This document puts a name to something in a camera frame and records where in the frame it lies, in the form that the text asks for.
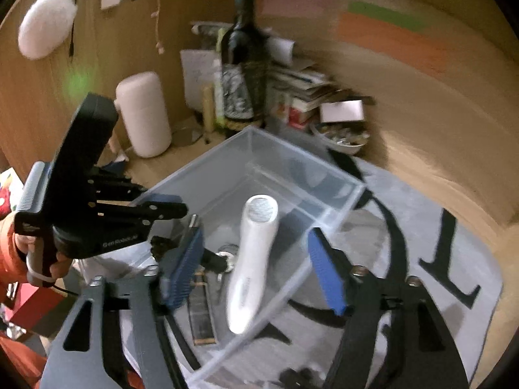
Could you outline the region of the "left hand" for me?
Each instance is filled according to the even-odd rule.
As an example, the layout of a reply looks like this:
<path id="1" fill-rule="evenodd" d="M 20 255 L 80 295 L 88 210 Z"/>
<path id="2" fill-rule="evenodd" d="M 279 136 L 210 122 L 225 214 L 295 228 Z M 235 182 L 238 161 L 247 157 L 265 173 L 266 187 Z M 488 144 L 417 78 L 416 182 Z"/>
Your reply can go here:
<path id="1" fill-rule="evenodd" d="M 56 261 L 49 266 L 49 275 L 35 270 L 34 265 L 38 261 L 38 255 L 42 255 L 44 249 L 44 240 L 40 237 L 14 234 L 14 240 L 17 249 L 26 255 L 27 280 L 32 285 L 42 286 L 44 283 L 53 285 L 58 278 L 68 274 L 72 260 L 61 252 L 55 253 Z"/>

